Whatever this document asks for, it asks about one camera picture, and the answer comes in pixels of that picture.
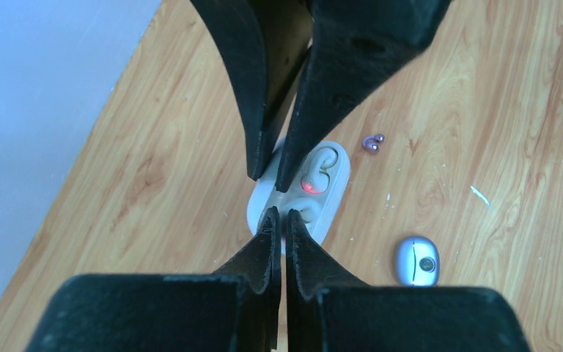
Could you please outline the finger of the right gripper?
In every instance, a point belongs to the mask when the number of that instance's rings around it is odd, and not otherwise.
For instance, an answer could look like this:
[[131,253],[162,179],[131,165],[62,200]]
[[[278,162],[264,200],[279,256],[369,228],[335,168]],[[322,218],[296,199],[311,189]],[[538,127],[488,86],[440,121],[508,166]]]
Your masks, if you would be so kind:
[[283,146],[276,190],[377,88],[433,42],[449,0],[312,1],[312,46]]
[[221,55],[240,112],[246,169],[267,169],[312,38],[308,1],[196,0]]

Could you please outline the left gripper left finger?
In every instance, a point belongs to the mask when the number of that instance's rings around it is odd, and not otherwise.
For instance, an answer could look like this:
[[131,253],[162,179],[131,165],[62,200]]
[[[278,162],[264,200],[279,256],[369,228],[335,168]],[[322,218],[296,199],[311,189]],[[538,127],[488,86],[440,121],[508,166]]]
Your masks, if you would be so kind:
[[209,274],[79,274],[54,293],[28,351],[272,351],[281,219]]

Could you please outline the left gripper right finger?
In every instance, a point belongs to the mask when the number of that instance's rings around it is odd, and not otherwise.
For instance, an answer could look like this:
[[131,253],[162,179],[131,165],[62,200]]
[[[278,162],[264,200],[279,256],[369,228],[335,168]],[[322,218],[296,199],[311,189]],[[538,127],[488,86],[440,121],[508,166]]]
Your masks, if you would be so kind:
[[528,351],[507,301],[487,287],[379,287],[351,274],[286,218],[291,351]]

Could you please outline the white earbud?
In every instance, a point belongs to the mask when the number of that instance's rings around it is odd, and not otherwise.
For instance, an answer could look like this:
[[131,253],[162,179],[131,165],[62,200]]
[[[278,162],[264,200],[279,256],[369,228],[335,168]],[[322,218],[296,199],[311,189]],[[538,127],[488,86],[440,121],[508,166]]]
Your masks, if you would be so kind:
[[322,213],[322,205],[316,200],[308,197],[300,197],[286,203],[283,207],[284,217],[287,218],[291,210],[300,213],[305,224],[314,224]]
[[310,194],[324,193],[330,183],[327,170],[333,167],[338,159],[338,153],[330,147],[317,150],[309,163],[307,173],[301,179],[301,188]]

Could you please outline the purple earbud charging case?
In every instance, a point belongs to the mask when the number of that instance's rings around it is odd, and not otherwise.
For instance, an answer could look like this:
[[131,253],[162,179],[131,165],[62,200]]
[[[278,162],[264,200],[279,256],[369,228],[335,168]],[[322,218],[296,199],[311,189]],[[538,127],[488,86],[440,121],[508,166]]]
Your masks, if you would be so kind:
[[438,284],[441,261],[437,246],[420,235],[403,238],[395,251],[395,274],[404,286],[431,287]]

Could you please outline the white earbud charging case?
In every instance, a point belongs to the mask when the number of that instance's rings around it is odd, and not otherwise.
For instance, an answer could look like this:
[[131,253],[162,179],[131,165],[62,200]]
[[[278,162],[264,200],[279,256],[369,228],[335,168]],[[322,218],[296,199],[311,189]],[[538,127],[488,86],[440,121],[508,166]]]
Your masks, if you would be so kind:
[[[270,207],[277,207],[280,218],[284,219],[283,207],[289,201],[308,197],[316,199],[323,207],[318,222],[314,224],[305,224],[311,238],[319,245],[323,244],[331,225],[334,222],[336,212],[339,209],[342,198],[350,179],[350,159],[342,145],[333,141],[323,141],[319,143],[305,158],[298,174],[293,179],[287,192],[282,193],[276,190],[275,182],[281,154],[285,139],[280,139],[274,149],[271,163],[265,170],[262,177],[256,182],[254,190],[246,208],[247,225],[252,235],[257,234],[257,228],[262,222],[263,214]],[[330,183],[327,190],[322,194],[310,194],[301,188],[301,179],[307,173],[309,163],[314,153],[323,148],[330,147],[337,151],[338,159],[336,164],[327,170],[330,176]]]

